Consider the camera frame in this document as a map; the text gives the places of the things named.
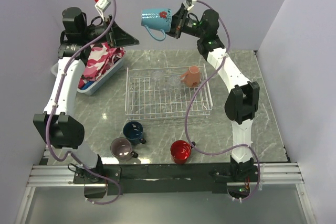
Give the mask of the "light blue floral mug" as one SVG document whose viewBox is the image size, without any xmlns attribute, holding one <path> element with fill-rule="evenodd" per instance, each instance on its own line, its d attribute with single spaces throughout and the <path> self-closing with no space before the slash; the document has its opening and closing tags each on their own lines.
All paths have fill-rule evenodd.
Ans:
<svg viewBox="0 0 336 224">
<path fill-rule="evenodd" d="M 170 8 L 143 9 L 141 14 L 141 26 L 143 26 L 150 36 L 156 41 L 164 41 L 166 33 L 172 26 L 172 11 Z M 160 31 L 162 38 L 155 36 L 151 30 Z"/>
</svg>

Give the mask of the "salmon pink mug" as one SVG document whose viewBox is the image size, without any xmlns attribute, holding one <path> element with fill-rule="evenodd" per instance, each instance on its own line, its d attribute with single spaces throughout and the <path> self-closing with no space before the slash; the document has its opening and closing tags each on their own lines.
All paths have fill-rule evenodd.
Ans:
<svg viewBox="0 0 336 224">
<path fill-rule="evenodd" d="M 200 70 L 198 66 L 190 66 L 188 70 L 180 76 L 181 82 L 189 88 L 194 88 L 201 81 Z"/>
</svg>

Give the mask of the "clear glass tumbler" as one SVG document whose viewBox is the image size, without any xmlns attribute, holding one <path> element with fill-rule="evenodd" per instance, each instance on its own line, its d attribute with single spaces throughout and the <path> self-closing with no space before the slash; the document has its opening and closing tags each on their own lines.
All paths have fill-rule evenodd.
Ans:
<svg viewBox="0 0 336 224">
<path fill-rule="evenodd" d="M 181 78 L 179 76 L 170 76 L 167 79 L 167 89 L 170 91 L 178 91 L 181 89 Z"/>
<path fill-rule="evenodd" d="M 152 88 L 164 88 L 165 87 L 165 76 L 161 71 L 152 71 L 150 75 L 150 86 Z"/>
</svg>

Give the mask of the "white wire dish rack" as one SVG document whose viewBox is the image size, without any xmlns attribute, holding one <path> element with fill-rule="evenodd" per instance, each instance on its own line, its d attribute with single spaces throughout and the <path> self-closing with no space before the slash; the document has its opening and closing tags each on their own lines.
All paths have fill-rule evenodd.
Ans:
<svg viewBox="0 0 336 224">
<path fill-rule="evenodd" d="M 181 89 L 167 89 L 170 76 L 181 76 L 188 67 L 166 67 L 153 69 L 127 69 L 125 114 L 128 120 L 154 120 L 183 118 L 190 101 L 197 90 L 181 83 Z M 165 76 L 165 87 L 150 86 L 152 71 L 161 71 Z"/>
</svg>

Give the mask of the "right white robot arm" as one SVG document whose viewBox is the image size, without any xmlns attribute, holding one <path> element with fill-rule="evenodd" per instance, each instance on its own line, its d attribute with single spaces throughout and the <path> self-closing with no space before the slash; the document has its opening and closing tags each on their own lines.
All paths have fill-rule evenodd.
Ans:
<svg viewBox="0 0 336 224">
<path fill-rule="evenodd" d="M 198 0 L 186 0 L 180 9 L 172 16 L 172 24 L 167 35 L 176 39 L 182 33 L 196 37 L 197 50 L 215 69 L 224 82 L 228 97 L 224 105 L 227 118 L 232 124 L 233 147 L 230 152 L 230 176 L 235 181 L 242 181 L 252 176 L 260 176 L 260 162 L 252 149 L 251 127 L 258 110 L 260 86 L 256 81 L 250 81 L 234 64 L 228 51 L 230 45 L 225 45 L 218 35 L 219 26 L 223 21 L 219 13 L 209 7 L 196 19 L 195 24 L 189 17 L 190 10 Z"/>
</svg>

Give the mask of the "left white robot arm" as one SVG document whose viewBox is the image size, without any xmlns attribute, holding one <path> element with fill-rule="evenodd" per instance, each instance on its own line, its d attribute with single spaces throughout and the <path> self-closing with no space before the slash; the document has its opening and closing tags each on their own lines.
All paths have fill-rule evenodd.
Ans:
<svg viewBox="0 0 336 224">
<path fill-rule="evenodd" d="M 55 84 L 42 113 L 33 117 L 33 124 L 59 162 L 71 156 L 79 171 L 93 183 L 104 179 L 101 157 L 85 142 L 84 126 L 73 118 L 73 109 L 80 78 L 89 62 L 91 46 L 106 42 L 112 47 L 138 45 L 139 41 L 121 29 L 115 14 L 101 17 L 98 25 L 88 24 L 87 15 L 78 7 L 62 12 L 64 30 L 58 48 L 58 71 Z"/>
</svg>

